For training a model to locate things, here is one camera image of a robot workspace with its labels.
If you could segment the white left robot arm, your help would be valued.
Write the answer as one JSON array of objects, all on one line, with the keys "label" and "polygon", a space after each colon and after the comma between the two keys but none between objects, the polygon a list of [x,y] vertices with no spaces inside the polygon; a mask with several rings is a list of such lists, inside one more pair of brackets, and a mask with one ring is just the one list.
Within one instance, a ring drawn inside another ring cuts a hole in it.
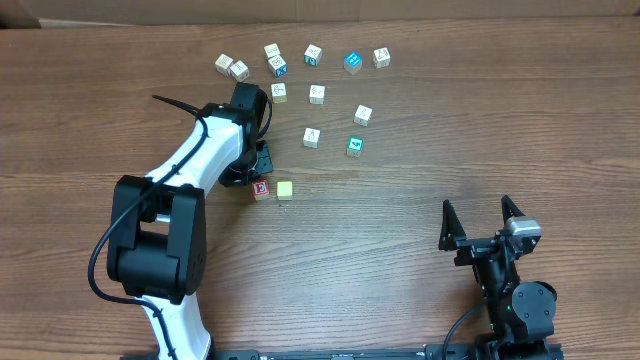
[{"label": "white left robot arm", "polygon": [[159,345],[152,358],[212,359],[196,296],[207,261],[205,200],[215,185],[247,186],[272,172],[264,139],[272,103],[248,83],[227,103],[169,103],[193,116],[194,130],[161,166],[117,182],[88,281],[106,301],[143,307]]}]

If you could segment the yellow-topped wooden block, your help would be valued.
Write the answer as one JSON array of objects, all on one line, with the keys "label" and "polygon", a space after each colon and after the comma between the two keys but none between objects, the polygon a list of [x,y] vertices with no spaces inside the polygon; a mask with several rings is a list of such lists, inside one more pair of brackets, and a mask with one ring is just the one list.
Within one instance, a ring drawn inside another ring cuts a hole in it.
[{"label": "yellow-topped wooden block", "polygon": [[281,201],[293,199],[293,183],[291,181],[280,181],[277,183],[277,198]]}]

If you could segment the red letter E block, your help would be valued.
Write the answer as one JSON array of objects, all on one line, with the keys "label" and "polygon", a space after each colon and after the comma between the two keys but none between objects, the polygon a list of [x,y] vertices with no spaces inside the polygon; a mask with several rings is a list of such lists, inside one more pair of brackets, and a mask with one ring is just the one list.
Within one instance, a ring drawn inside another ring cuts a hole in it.
[{"label": "red letter E block", "polygon": [[268,199],[270,196],[269,184],[266,180],[255,181],[251,184],[253,196],[256,201]]}]

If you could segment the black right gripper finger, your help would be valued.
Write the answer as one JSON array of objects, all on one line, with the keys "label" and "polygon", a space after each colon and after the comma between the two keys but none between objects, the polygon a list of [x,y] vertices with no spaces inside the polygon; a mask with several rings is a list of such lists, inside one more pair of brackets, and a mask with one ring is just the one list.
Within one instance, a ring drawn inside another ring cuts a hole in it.
[{"label": "black right gripper finger", "polygon": [[501,198],[501,210],[503,222],[506,223],[512,217],[523,217],[524,213],[515,205],[508,195]]},{"label": "black right gripper finger", "polygon": [[466,233],[453,205],[449,200],[445,200],[443,202],[443,217],[438,249],[441,251],[454,251],[458,249],[459,242],[466,240]]}]

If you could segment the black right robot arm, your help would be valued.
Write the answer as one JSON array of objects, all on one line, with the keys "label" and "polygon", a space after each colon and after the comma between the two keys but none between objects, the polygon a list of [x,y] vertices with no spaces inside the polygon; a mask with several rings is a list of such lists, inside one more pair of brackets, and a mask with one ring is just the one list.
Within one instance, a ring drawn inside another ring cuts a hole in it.
[{"label": "black right robot arm", "polygon": [[[554,334],[557,292],[548,283],[520,280],[515,262],[534,251],[542,228],[507,195],[501,198],[504,226],[490,238],[469,239],[450,201],[443,202],[438,248],[454,251],[457,266],[470,266],[482,290],[483,303],[467,311],[450,328],[443,359],[561,359],[562,349],[550,344]],[[491,331],[458,350],[451,340],[470,317],[485,309]]]}]

